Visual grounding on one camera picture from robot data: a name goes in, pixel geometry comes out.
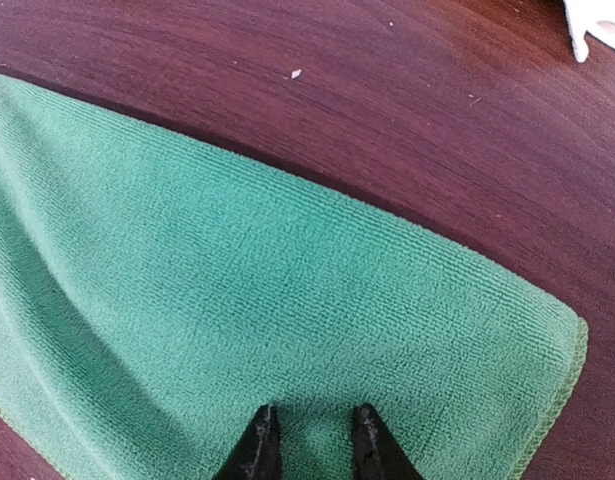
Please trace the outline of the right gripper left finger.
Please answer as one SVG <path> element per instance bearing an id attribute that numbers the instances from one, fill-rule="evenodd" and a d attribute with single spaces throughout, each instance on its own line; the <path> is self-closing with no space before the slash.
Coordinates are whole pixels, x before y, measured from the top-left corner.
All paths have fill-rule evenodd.
<path id="1" fill-rule="evenodd" d="M 261 406 L 243 431 L 215 480 L 280 480 L 281 428 L 277 408 Z"/>

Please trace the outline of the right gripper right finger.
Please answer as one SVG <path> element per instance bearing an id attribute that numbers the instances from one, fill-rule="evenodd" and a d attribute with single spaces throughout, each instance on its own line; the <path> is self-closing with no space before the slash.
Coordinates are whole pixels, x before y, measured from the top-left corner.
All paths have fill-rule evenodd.
<path id="1" fill-rule="evenodd" d="M 423 479 L 371 404 L 353 409 L 351 438 L 355 479 Z"/>

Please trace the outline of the green microfiber towel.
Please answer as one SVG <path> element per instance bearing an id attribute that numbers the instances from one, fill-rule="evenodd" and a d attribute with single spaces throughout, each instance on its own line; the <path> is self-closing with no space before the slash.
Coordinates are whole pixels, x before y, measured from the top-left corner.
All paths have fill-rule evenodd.
<path id="1" fill-rule="evenodd" d="M 0 75 L 0 416 L 70 479 L 210 479 L 261 413 L 352 475 L 371 404 L 426 479 L 517 479 L 588 327 L 486 257 Z"/>

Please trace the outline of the white cream towel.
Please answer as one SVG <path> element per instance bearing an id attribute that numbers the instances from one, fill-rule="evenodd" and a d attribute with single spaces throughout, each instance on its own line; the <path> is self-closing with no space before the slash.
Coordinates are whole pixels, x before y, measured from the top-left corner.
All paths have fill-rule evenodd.
<path id="1" fill-rule="evenodd" d="M 615 50 L 615 0 L 564 0 L 568 31 L 575 60 L 589 56 L 585 35 L 590 34 Z"/>

